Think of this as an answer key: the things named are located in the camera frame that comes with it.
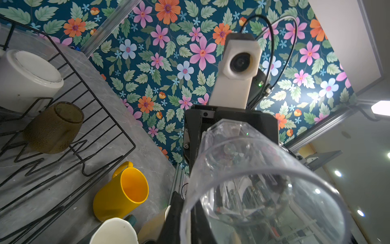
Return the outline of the clear glass cup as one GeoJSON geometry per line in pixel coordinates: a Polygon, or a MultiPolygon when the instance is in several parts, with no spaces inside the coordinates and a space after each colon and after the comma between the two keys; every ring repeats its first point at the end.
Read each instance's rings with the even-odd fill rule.
{"type": "Polygon", "coordinates": [[[346,244],[329,183],[245,122],[202,133],[180,219],[182,244],[346,244]]]}

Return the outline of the olive green glass cup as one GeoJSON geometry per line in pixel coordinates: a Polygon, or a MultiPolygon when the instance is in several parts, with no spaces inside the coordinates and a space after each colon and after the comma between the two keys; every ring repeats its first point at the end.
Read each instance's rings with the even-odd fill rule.
{"type": "Polygon", "coordinates": [[[23,130],[23,139],[33,150],[57,154],[76,138],[84,121],[83,111],[69,102],[58,102],[36,116],[23,130]]]}

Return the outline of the yellow mug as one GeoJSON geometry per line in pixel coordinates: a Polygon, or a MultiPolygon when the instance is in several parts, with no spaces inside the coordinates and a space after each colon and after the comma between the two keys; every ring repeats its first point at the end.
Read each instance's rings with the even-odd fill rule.
{"type": "Polygon", "coordinates": [[[111,218],[123,219],[143,204],[148,196],[149,184],[145,175],[132,162],[126,161],[95,195],[93,213],[101,222],[111,218]]]}

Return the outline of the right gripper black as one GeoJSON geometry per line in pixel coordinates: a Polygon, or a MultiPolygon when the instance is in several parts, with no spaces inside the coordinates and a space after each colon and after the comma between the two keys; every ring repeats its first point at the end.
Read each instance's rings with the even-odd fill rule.
{"type": "Polygon", "coordinates": [[[222,119],[249,123],[268,139],[279,144],[278,121],[271,114],[249,109],[194,105],[184,113],[183,153],[190,170],[199,152],[202,133],[222,119]]]}

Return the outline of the white mug red inside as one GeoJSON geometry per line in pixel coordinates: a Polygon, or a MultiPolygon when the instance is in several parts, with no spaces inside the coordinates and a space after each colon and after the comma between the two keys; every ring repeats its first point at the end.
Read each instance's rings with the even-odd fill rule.
{"type": "Polygon", "coordinates": [[[50,62],[40,56],[9,49],[1,56],[1,107],[13,112],[34,113],[44,109],[64,80],[50,62]]]}

